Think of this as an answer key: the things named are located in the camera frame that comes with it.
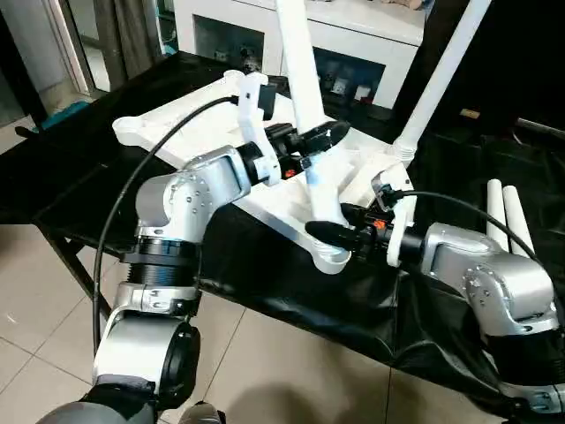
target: black tablecloth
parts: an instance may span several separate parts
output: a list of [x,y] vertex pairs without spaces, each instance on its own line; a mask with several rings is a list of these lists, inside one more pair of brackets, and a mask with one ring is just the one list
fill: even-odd
[[[31,222],[95,246],[124,180],[145,154],[121,146],[114,119],[139,115],[221,78],[225,64],[178,54],[89,108],[0,156],[4,222]],[[359,111],[356,127],[382,138]],[[428,133],[410,173],[425,188],[485,207],[486,181],[518,187],[534,246],[559,290],[565,284],[565,155],[507,140],[467,137],[461,128]],[[172,169],[153,160],[139,184]],[[136,187],[126,197],[107,251],[132,244]],[[418,202],[418,229],[432,222],[484,231],[477,217],[436,201]],[[204,289],[334,340],[375,360],[459,390],[491,411],[504,404],[465,302],[441,284],[401,275],[384,259],[352,261],[321,274],[308,252],[234,206],[219,210],[205,243]]]

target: white pole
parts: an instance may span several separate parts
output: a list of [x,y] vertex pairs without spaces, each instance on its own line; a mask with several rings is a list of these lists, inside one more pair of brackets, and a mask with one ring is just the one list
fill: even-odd
[[[302,134],[328,121],[321,100],[305,3],[304,0],[276,0],[276,11],[289,71],[294,115],[298,133]],[[306,170],[313,219],[347,225],[339,204],[337,187],[328,183],[320,172],[323,157],[323,154],[312,157],[312,166]],[[350,254],[343,249],[318,240],[314,241],[314,250],[314,264],[327,274],[340,272],[350,258]]]
[[[491,179],[486,186],[486,212],[506,225],[502,183],[499,179]],[[506,252],[509,251],[509,237],[491,223],[486,223],[486,235],[497,241]]]
[[298,133],[306,133],[324,124],[327,119],[321,101],[304,0],[276,0],[276,12]]
[[[522,203],[520,202],[518,191],[513,185],[507,185],[502,189],[502,195],[504,197],[504,208],[506,209],[508,227],[520,239],[522,239],[531,250],[534,250],[533,244],[531,243],[530,230],[528,229],[528,223],[524,216],[524,210],[522,209]],[[529,257],[528,254],[516,244],[516,242],[510,240],[510,245],[512,246],[513,254],[520,254],[526,258]]]
[[391,153],[401,159],[406,166],[414,159],[418,141],[445,94],[490,3],[491,0],[471,0],[469,2],[402,134],[391,146]]

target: tiled floor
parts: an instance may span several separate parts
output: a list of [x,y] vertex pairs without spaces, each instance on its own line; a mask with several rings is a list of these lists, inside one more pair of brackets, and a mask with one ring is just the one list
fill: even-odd
[[[0,131],[0,147],[16,142]],[[91,269],[93,250],[79,255]],[[102,291],[112,299],[123,269],[107,257],[103,270]],[[194,323],[202,349],[187,404],[204,398],[224,410],[230,424],[501,422],[453,391],[390,374],[377,362],[226,300],[206,295]],[[90,326],[90,301],[42,235],[31,225],[0,225],[2,422],[35,423],[88,390]],[[181,413],[169,411],[162,419],[176,424]]]

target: cable connector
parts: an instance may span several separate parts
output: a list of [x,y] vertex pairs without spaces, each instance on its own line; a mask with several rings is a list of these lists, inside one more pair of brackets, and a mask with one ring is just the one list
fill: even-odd
[[376,200],[382,212],[389,212],[404,197],[402,190],[393,190],[390,184],[383,185],[376,193]]

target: silver robotic arm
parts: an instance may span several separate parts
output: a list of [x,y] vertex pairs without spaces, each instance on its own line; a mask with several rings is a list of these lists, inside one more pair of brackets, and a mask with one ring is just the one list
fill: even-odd
[[[353,251],[362,261],[376,260],[377,252],[390,249],[396,221],[393,205],[382,201],[385,185],[373,188],[378,200],[373,208],[343,205],[350,228],[312,222],[306,230],[325,243]],[[509,404],[516,416],[557,417],[561,422],[565,333],[554,286],[543,267],[503,251],[485,234],[442,223],[430,226],[424,238],[410,229],[403,228],[402,234],[400,260],[448,285],[471,307],[500,376],[499,390],[513,399]]]
[[[41,424],[149,424],[192,394],[200,334],[190,320],[200,303],[200,244],[214,212],[252,186],[271,186],[307,169],[310,156],[330,149],[350,128],[341,121],[300,135],[291,124],[264,128],[261,119],[273,109],[275,91],[263,90],[263,77],[246,77],[239,98],[240,126],[249,142],[195,157],[139,189],[136,244],[122,258],[129,274],[118,286],[95,355],[94,387]],[[209,405],[197,405],[187,422],[219,423],[219,417]]]

